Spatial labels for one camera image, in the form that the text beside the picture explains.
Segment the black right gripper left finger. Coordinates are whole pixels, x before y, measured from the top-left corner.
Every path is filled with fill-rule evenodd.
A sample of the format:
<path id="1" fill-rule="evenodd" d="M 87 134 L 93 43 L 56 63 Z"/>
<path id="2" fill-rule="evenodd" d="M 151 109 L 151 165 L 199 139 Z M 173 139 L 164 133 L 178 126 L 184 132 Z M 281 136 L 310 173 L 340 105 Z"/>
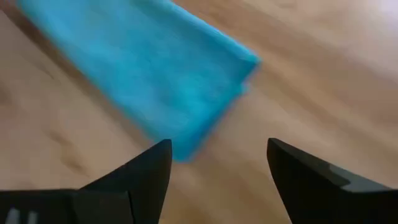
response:
<path id="1" fill-rule="evenodd" d="M 158 223 L 171 165 L 164 139 L 80 189 L 3 190 L 1 223 Z"/>

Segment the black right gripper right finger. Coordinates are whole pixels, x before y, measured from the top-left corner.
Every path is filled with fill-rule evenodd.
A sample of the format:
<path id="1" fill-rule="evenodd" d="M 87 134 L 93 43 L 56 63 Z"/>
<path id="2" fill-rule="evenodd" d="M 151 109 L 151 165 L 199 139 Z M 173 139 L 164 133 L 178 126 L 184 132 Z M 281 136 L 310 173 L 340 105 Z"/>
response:
<path id="1" fill-rule="evenodd" d="M 277 138 L 267 141 L 271 175 L 292 223 L 397 223 L 397 190 Z"/>

